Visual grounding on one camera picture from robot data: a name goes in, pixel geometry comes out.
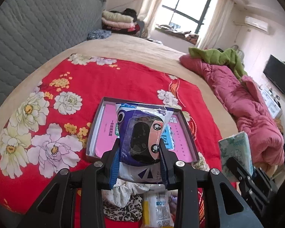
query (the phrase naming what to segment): metal screw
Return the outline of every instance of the metal screw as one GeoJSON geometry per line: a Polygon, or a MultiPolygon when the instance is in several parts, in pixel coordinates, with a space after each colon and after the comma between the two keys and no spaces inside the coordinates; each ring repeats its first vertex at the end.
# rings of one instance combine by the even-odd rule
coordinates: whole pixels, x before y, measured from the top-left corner
{"type": "Polygon", "coordinates": [[[95,163],[94,163],[94,166],[95,167],[101,167],[103,165],[103,163],[101,162],[101,161],[96,161],[95,163]]]}
{"type": "Polygon", "coordinates": [[[185,162],[184,161],[177,161],[176,163],[175,163],[178,167],[183,167],[183,166],[185,166],[185,162]]]}
{"type": "Polygon", "coordinates": [[[211,173],[213,175],[218,175],[219,174],[219,170],[217,168],[213,168],[213,169],[211,169],[211,173]]]}
{"type": "Polygon", "coordinates": [[[62,170],[60,171],[60,174],[61,174],[61,175],[66,175],[66,174],[68,174],[68,173],[69,173],[69,170],[66,169],[66,168],[64,168],[64,169],[62,169],[62,170]]]}

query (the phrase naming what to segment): pink comforter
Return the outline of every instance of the pink comforter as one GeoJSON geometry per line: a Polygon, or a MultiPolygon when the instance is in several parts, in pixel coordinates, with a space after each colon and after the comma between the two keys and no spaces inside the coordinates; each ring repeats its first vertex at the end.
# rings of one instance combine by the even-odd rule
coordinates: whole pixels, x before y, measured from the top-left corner
{"type": "Polygon", "coordinates": [[[206,80],[224,108],[234,116],[238,130],[248,134],[254,163],[284,163],[283,136],[251,77],[242,77],[245,88],[227,66],[210,65],[189,54],[181,56],[180,62],[206,80]]]}

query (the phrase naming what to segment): window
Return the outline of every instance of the window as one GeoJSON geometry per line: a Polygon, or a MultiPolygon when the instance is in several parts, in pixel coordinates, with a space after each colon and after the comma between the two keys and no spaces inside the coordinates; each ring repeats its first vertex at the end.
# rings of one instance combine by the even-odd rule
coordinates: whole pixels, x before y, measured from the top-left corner
{"type": "Polygon", "coordinates": [[[155,22],[174,29],[199,33],[211,0],[163,0],[155,22]]]}

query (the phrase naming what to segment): wall-mounted tv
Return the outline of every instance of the wall-mounted tv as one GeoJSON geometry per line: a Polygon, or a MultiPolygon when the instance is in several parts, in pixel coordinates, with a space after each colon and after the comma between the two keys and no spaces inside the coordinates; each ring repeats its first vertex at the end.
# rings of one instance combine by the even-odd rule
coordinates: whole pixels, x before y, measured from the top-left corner
{"type": "Polygon", "coordinates": [[[285,95],[285,63],[270,55],[263,73],[285,95]]]}

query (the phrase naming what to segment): beige blanket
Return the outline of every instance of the beige blanket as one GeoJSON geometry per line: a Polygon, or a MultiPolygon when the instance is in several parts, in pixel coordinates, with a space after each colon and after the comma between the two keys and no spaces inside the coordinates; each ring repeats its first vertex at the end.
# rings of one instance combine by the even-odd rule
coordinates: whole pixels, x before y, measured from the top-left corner
{"type": "Polygon", "coordinates": [[[117,34],[113,34],[107,39],[85,41],[73,48],[67,49],[46,62],[22,81],[0,107],[0,132],[10,118],[12,112],[26,100],[29,93],[37,86],[38,82],[72,53],[116,58],[141,63],[152,69],[175,75],[195,84],[201,90],[204,102],[212,114],[222,137],[225,138],[238,132],[232,117],[223,108],[207,83],[201,77],[190,70],[187,70],[179,63],[178,59],[184,53],[163,45],[151,43],[144,39],[117,34]]]}

